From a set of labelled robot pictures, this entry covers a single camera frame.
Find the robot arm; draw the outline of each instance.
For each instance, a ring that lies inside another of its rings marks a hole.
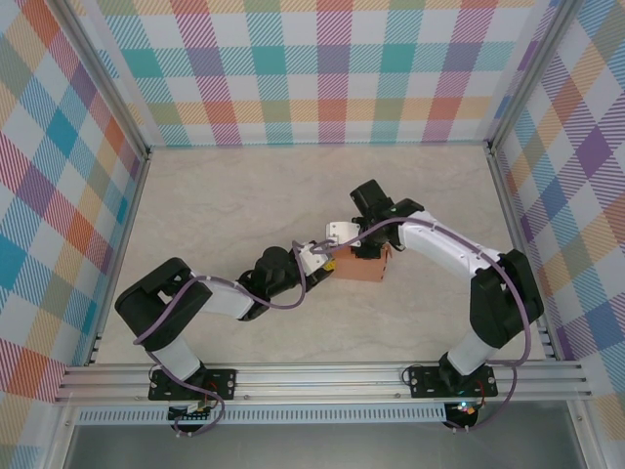
[[[475,373],[485,362],[523,330],[521,313],[510,288],[484,259],[485,256],[496,261],[513,281],[529,322],[543,314],[543,304],[529,262],[518,250],[502,254],[482,247],[441,224],[413,200],[393,203],[375,180],[358,187],[351,197],[361,216],[353,218],[351,224],[342,225],[339,233],[330,233],[336,243],[349,241],[346,237],[355,227],[363,233],[380,222],[397,217],[425,222],[388,224],[362,239],[360,246],[352,247],[352,250],[356,257],[379,257],[381,247],[388,242],[397,250],[421,252],[471,283],[471,330],[439,361],[440,379],[452,393],[457,394],[471,385]],[[339,226],[337,222],[329,224],[329,232],[333,232],[330,228],[333,225]],[[476,246],[479,253],[468,245]]]
[[[484,260],[493,259],[513,281],[521,295],[530,322],[543,313],[538,288],[526,257],[513,249],[507,254],[478,246],[440,224],[424,207],[413,200],[394,203],[378,183],[371,180],[358,187],[351,197],[361,216],[351,223],[328,224],[326,234],[336,244],[353,240],[375,225],[402,218],[403,222],[385,225],[351,244],[356,257],[380,256],[389,243],[397,250],[416,250],[471,283],[471,330],[439,361],[438,375],[447,393],[458,394],[475,382],[476,373],[497,350],[523,329],[521,314],[513,295],[497,271]],[[305,291],[329,277],[334,269],[330,256],[314,252],[312,241],[302,249],[286,251],[277,246],[265,250],[254,269],[236,283],[216,277],[189,284],[195,277],[181,259],[170,259],[124,291],[115,309],[142,340],[146,351],[159,360],[176,378],[196,387],[205,387],[206,370],[190,350],[182,330],[198,312],[222,314],[237,320],[253,320],[266,311],[268,302],[280,293],[300,285],[296,256],[305,272]],[[171,314],[164,316],[168,298],[187,288]],[[146,331],[153,329],[146,336]]]
[[[181,335],[183,329],[198,313],[242,321],[257,318],[269,309],[269,301],[301,285],[296,255],[305,274],[303,288],[310,291],[334,271],[330,256],[310,252],[314,245],[314,241],[305,244],[297,253],[294,249],[269,247],[254,269],[243,273],[236,282],[207,277],[190,283],[197,278],[195,273],[182,259],[172,258],[119,295],[115,310],[138,337],[135,344],[143,345],[180,381],[201,388],[207,370]],[[187,290],[159,323],[171,298],[183,288]]]

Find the checkered fabric panel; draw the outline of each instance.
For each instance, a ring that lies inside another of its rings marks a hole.
[[[150,119],[183,147],[481,141],[535,3],[98,0]]]
[[[534,35],[529,42],[529,46],[527,46],[527,50],[525,51],[525,54],[523,54],[523,58],[519,63],[517,70],[515,71],[515,75],[510,82],[510,86],[508,86],[508,89],[506,90],[506,95],[501,101],[499,107],[497,108],[497,112],[495,113],[495,117],[490,123],[490,127],[488,128],[486,137],[487,140],[492,139],[495,131],[497,130],[497,127],[499,127],[501,117],[508,108],[508,104],[518,91],[520,85],[523,83],[523,80],[525,79],[525,75],[527,73],[527,67],[529,66],[530,61],[534,58],[536,52],[538,51],[538,46],[545,37],[547,31],[549,30],[549,26],[551,25],[551,22],[556,15],[558,6],[562,1],[563,0],[550,0],[549,7],[547,7],[547,10],[543,14],[543,18],[540,20],[540,23],[538,24],[538,27],[536,28],[536,31],[534,32]]]
[[[0,6],[0,467],[34,467],[140,160],[44,0]]]
[[[502,150],[564,356],[625,454],[625,2],[585,2]]]

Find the black mounting bracket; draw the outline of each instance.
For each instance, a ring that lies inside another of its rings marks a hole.
[[[155,370],[149,380],[147,398],[150,401],[204,401],[204,394],[175,383],[160,369]],[[224,401],[231,401],[236,389],[236,370],[202,368],[201,376],[189,384],[212,391]]]
[[[414,399],[448,398],[494,398],[497,396],[497,382],[490,366],[484,365],[471,375],[471,380],[457,393],[451,393],[449,387],[440,378],[439,366],[412,365],[407,369],[406,384],[410,386],[410,396]]]

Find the marble surface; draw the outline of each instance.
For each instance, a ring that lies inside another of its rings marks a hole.
[[[324,238],[357,215],[349,193],[375,178],[489,247],[511,248],[481,147],[159,149],[147,176],[117,292],[166,259],[235,279],[271,245]],[[292,290],[280,297],[291,302]],[[330,278],[292,311],[239,322],[195,317],[184,336],[205,362],[438,360],[469,328],[469,285],[416,252],[395,253],[382,283]],[[544,358],[533,328],[531,358]],[[111,311],[98,362],[149,362]],[[515,359],[517,337],[498,358]]]

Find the cardboard box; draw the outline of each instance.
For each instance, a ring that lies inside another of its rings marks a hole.
[[[332,277],[349,280],[382,281],[391,255],[388,244],[382,248],[380,259],[358,259],[350,247],[345,247],[334,254],[336,269]]]

